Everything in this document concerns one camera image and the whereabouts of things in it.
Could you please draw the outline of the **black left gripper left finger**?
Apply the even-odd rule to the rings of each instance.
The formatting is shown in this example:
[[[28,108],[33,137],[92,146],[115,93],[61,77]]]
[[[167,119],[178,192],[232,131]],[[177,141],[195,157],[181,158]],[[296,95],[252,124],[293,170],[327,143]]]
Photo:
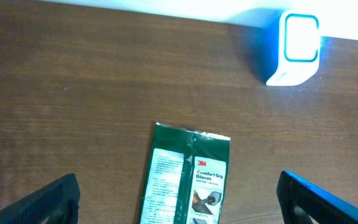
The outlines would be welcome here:
[[[0,224],[77,224],[80,189],[69,173],[0,210]]]

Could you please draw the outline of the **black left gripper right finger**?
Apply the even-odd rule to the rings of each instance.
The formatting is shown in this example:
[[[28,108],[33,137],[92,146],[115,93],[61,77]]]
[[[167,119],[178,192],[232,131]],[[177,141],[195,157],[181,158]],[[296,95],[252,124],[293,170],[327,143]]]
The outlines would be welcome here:
[[[295,173],[284,170],[277,197],[286,224],[358,223],[358,208]]]

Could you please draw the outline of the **green 3M gloves package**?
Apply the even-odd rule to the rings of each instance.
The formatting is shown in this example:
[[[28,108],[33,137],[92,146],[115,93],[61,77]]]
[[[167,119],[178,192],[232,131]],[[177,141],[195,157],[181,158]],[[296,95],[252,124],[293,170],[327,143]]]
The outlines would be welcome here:
[[[139,223],[218,224],[231,139],[157,122]]]

